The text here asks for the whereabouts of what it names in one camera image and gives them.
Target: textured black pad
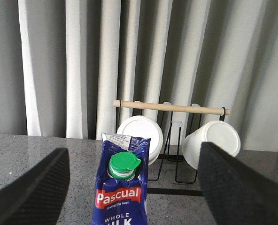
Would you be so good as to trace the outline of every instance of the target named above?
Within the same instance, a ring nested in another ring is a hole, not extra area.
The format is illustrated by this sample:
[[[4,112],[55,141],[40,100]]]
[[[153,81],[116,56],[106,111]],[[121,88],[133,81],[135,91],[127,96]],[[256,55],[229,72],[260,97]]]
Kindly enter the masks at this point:
[[[55,149],[0,190],[0,225],[54,225],[70,182],[68,150]]]
[[[201,145],[199,182],[219,225],[278,225],[278,184],[211,142]]]

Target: granite countertop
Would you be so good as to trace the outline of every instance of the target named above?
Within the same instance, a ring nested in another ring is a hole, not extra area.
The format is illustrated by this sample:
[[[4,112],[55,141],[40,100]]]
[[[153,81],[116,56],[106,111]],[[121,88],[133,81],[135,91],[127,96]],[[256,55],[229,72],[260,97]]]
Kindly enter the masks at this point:
[[[101,141],[0,135],[0,189],[23,175],[53,149],[66,147],[70,157],[70,184],[67,197],[59,216],[61,225],[87,225],[91,221],[94,202],[94,178],[100,160]],[[278,182],[278,153],[242,150],[237,158]],[[149,178],[155,178],[161,160],[149,168]],[[192,185],[174,181],[175,163],[163,163],[160,179],[149,182],[150,188],[199,190],[198,181]],[[185,162],[180,163],[178,177],[191,180],[194,171]],[[199,196],[147,195],[149,225],[158,224],[215,224],[210,210]]]

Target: metal drying rack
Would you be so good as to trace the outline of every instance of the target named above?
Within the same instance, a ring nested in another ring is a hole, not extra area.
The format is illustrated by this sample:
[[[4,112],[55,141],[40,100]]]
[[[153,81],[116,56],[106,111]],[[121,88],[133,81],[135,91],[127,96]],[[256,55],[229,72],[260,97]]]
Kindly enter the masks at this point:
[[[133,108],[133,109],[140,109],[141,114],[143,109],[152,109],[152,110],[158,110],[158,111],[164,111],[161,119],[161,123],[163,122],[165,112],[171,112],[170,115],[170,126],[167,134],[167,138],[165,141],[165,146],[163,153],[159,155],[158,159],[161,160],[159,169],[156,175],[155,179],[148,179],[148,181],[156,182],[160,179],[161,171],[162,171],[162,165],[164,160],[167,160],[169,162],[175,162],[175,177],[174,180],[176,183],[180,184],[194,184],[196,182],[198,171],[195,170],[194,178],[190,181],[186,180],[180,180],[178,178],[178,169],[179,169],[179,163],[183,162],[185,159],[182,155],[180,155],[180,136],[181,136],[181,126],[179,126],[178,131],[178,145],[177,145],[177,154],[170,154],[170,140],[171,140],[171,128],[173,125],[173,112],[186,112],[186,113],[192,113],[192,118],[190,122],[189,127],[189,134],[191,133],[192,126],[193,126],[193,119],[195,114],[199,114],[199,122],[198,122],[198,128],[201,126],[201,117],[202,114],[215,114],[220,115],[219,120],[224,121],[226,115],[230,115],[231,111],[229,109],[226,109],[225,107],[222,107],[220,109],[217,108],[207,108],[207,107],[196,107],[196,106],[183,106],[183,105],[166,105],[166,104],[154,104],[154,103],[142,103],[142,102],[129,102],[129,101],[122,101],[122,100],[115,100],[113,103],[114,106],[118,107],[118,121],[120,120],[120,113],[121,108]],[[157,187],[148,187],[147,192],[150,194],[168,194],[168,195],[191,195],[191,196],[203,196],[202,192],[200,190],[189,190],[189,189],[174,189],[174,188],[157,188]]]

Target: pascual logo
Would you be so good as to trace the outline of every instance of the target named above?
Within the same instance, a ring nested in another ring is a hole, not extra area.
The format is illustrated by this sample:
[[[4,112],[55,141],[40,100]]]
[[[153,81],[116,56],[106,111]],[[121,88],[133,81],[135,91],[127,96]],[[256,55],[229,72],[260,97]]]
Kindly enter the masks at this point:
[[[113,192],[106,192],[105,190],[97,189],[95,197],[95,206],[99,209],[103,209],[107,205],[126,199],[131,199],[132,201],[140,202],[140,197],[140,187],[122,187]]]

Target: green cap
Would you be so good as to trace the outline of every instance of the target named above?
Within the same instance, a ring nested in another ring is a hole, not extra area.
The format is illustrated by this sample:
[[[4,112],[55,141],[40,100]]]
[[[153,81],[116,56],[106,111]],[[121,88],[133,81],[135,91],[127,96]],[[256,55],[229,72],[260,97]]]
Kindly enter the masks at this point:
[[[130,171],[134,170],[139,166],[141,163],[141,159],[137,158],[134,153],[128,151],[122,151],[112,155],[109,163],[109,168],[111,174],[116,178],[122,178],[121,173],[129,173]]]

